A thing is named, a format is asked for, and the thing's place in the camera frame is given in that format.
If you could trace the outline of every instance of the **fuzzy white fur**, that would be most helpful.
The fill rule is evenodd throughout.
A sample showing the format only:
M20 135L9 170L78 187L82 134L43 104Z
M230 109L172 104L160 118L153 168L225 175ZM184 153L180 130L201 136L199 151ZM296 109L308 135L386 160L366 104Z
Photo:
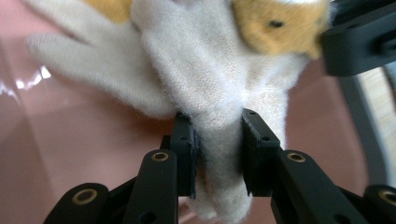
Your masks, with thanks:
M112 93L154 118L176 110L140 44L130 22L116 24L78 0L24 0L72 33L38 34L27 39L29 50L49 68Z
M134 0L140 33L78 0L24 1L79 40L34 35L28 45L37 59L149 116L167 117L176 108L189 115L204 153L191 207L226 223L246 216L251 198L239 164L242 108L257 111L284 147L287 91L307 56L269 57L246 47L230 0Z

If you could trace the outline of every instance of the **metal screw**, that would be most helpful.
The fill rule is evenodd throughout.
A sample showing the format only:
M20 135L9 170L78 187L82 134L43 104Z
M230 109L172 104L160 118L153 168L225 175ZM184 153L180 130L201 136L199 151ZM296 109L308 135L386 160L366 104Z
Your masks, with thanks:
M96 189L82 189L73 196L72 202L76 205L84 205L95 200L97 195Z
M151 156L151 159L154 161L166 161L166 160L168 160L168 158L169 158L169 155L164 152L157 152Z
M305 162L305 157L301 154L291 152L288 154L288 158L291 161L296 161L296 162Z
M379 197L387 203L396 206L396 193L387 189L381 189L378 192Z

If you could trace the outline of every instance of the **plush toy head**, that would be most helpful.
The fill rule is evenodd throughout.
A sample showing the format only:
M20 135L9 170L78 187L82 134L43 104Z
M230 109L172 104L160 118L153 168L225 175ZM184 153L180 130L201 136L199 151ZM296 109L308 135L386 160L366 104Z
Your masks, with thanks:
M318 36L328 28L328 0L234 0L233 12L245 41L269 55L320 55Z

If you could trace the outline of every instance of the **yellow plush patch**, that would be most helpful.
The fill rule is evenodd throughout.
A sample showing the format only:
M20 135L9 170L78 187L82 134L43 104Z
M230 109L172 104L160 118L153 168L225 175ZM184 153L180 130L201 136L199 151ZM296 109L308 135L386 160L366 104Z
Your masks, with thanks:
M307 53L313 59L320 56L318 36L328 28L328 9L328 0L298 4L233 1L241 36L252 48L269 55Z
M84 0L115 23L129 20L132 0Z

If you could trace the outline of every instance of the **black plastic bracket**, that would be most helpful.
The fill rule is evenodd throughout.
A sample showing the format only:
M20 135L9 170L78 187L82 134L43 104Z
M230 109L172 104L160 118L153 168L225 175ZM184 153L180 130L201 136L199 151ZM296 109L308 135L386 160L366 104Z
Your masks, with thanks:
M151 151L140 166L122 223L174 224L177 205L177 156L170 150Z
M254 197L269 197L272 194L274 162L280 148L279 139L260 115L244 109L242 167L247 193Z
M354 76L396 61L396 2L380 2L388 5L336 25L321 35L330 75Z

